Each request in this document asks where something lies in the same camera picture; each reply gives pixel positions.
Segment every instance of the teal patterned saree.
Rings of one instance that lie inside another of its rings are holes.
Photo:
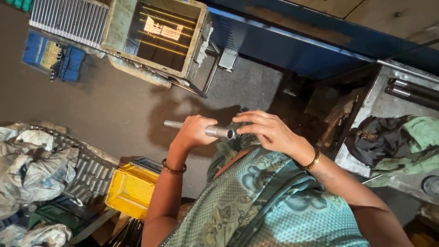
[[[159,246],[368,246],[346,201],[287,155],[262,148],[251,134],[217,147],[207,186]]]

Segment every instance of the gold bangle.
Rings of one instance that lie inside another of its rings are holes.
[[[183,174],[187,170],[187,166],[186,166],[186,164],[184,164],[183,170],[180,170],[180,171],[172,170],[171,168],[166,166],[166,159],[164,159],[162,161],[162,170],[165,170],[171,174],[180,175],[180,174]]]
[[[316,151],[316,156],[314,157],[314,160],[311,162],[311,164],[302,167],[302,170],[309,170],[311,168],[313,168],[314,166],[317,165],[317,163],[319,163],[320,157],[322,157],[322,152],[320,152],[320,150],[318,148],[314,148],[314,150]]]

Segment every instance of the blue plastic crate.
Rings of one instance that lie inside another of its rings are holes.
[[[23,53],[22,62],[31,67],[49,74],[50,70],[40,65],[46,49],[49,38],[34,30],[29,30],[26,41],[25,51]],[[85,51],[71,45],[67,45],[64,59],[60,64],[58,79],[67,81],[77,81],[79,78],[79,69],[85,57]]]

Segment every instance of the woman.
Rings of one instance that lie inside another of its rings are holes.
[[[216,140],[204,132],[216,120],[185,120],[162,163],[142,246],[412,246],[383,201],[277,116],[247,111],[233,122],[240,135],[217,145],[208,184],[178,223],[187,155]]]

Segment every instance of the woman's right hand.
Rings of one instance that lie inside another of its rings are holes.
[[[217,123],[218,121],[215,119],[205,118],[200,115],[188,116],[171,145],[180,146],[185,151],[189,151],[193,147],[212,143],[218,138],[207,136],[205,129],[207,126]]]
[[[285,153],[302,166],[307,166],[314,160],[315,151],[311,144],[294,134],[276,115],[256,110],[240,113],[232,120],[236,123],[252,122],[253,124],[239,128],[237,133],[256,134],[265,149]]]

